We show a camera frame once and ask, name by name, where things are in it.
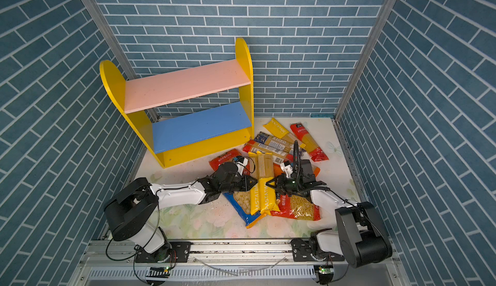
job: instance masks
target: blue pasta package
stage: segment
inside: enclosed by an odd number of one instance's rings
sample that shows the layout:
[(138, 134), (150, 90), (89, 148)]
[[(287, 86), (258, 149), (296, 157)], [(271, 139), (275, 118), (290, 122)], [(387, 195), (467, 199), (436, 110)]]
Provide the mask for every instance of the blue pasta package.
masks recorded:
[(234, 192), (234, 194), (224, 193), (227, 201), (231, 203), (234, 209), (238, 212), (239, 217), (245, 222), (246, 228), (251, 228), (257, 221), (264, 218), (265, 214), (260, 214), (257, 212), (255, 215), (250, 214), (250, 193), (249, 192)]

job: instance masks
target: blue shelf board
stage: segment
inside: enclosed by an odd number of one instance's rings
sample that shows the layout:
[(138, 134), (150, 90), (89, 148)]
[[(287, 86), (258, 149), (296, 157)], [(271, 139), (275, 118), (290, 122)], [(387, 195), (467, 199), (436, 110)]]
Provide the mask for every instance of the blue shelf board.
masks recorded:
[(153, 150), (163, 153), (198, 141), (251, 127), (240, 102), (152, 124)]

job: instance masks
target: blue brick wallpaper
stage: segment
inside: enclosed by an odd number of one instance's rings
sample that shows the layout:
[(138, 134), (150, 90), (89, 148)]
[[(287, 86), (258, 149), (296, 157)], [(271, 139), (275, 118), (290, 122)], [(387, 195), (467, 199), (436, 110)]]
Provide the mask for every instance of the blue brick wallpaper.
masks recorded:
[(0, 285), (67, 283), (142, 144), (80, 0), (0, 0)]
[[(332, 115), (383, 0), (97, 0), (139, 76), (233, 59), (250, 46), (256, 116)], [(181, 115), (237, 89), (158, 108)]]
[(496, 0), (397, 0), (342, 117), (408, 279), (496, 284)]

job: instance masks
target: floral tablecloth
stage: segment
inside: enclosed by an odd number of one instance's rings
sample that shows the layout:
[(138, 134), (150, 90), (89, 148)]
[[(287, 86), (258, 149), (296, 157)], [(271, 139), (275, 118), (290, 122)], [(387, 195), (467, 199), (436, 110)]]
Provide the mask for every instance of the floral tablecloth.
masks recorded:
[[(268, 121), (268, 118), (256, 118), (255, 133), (267, 132), (262, 125)], [(349, 199), (359, 200), (329, 118), (278, 118), (278, 121), (288, 129), (291, 123), (302, 122), (329, 157), (327, 161), (312, 162), (321, 169), (317, 179), (325, 182), (335, 192)], [(147, 152), (136, 178), (146, 177), (150, 183), (155, 184), (188, 183), (198, 177), (211, 174), (212, 169), (208, 165), (208, 160), (220, 154), (222, 153), (162, 169)], [(203, 205), (180, 205), (160, 209), (159, 226), (169, 239), (308, 237), (312, 231), (335, 228), (336, 219), (333, 210), (330, 213), (320, 208), (320, 213), (322, 218), (319, 221), (298, 221), (266, 216), (250, 229), (246, 229), (245, 222), (221, 195), (218, 200)], [(158, 213), (155, 212), (149, 219), (153, 225), (156, 224), (157, 215)]]

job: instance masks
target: black mounting plate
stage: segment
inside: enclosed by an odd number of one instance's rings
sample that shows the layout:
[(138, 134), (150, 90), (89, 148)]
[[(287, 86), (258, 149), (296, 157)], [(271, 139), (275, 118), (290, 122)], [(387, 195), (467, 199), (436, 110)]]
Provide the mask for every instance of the black mounting plate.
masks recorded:
[[(326, 259), (322, 259), (319, 257), (315, 257), (312, 254), (312, 250), (310, 249), (310, 244), (308, 240), (304, 239), (292, 239), (291, 240), (291, 252), (293, 253), (293, 261), (294, 262), (307, 262), (307, 261), (325, 261)], [(332, 261), (344, 261), (344, 256), (330, 253)]]
[[(188, 262), (188, 257), (189, 257), (189, 250), (191, 248), (191, 242), (171, 242), (169, 243), (172, 246), (172, 250), (176, 252), (176, 262)], [(155, 258), (153, 254), (148, 254), (144, 250), (138, 252), (136, 255), (136, 263), (156, 263)]]

